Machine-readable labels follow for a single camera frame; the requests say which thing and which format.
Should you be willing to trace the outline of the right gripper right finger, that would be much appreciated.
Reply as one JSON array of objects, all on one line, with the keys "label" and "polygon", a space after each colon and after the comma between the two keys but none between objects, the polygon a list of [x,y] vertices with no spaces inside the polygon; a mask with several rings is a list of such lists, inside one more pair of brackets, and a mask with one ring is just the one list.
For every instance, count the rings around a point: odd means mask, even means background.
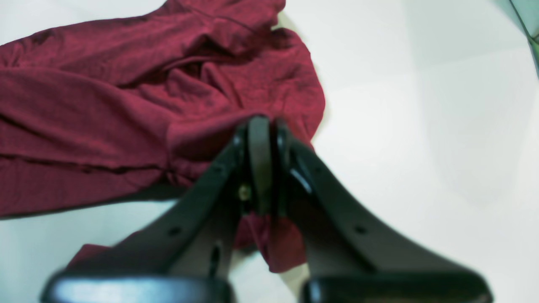
[{"label": "right gripper right finger", "polygon": [[410,240],[366,209],[325,163],[275,123],[274,213],[302,234],[301,303],[491,303],[477,272]]}]

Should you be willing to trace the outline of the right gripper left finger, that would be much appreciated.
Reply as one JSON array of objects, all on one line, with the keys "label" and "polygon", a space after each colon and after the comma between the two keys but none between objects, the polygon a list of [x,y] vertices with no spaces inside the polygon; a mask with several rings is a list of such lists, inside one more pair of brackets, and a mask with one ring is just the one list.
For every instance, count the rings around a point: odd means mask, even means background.
[{"label": "right gripper left finger", "polygon": [[228,272],[243,215],[271,213],[271,123],[235,131],[210,168],[143,230],[50,278],[43,303],[235,303]]}]

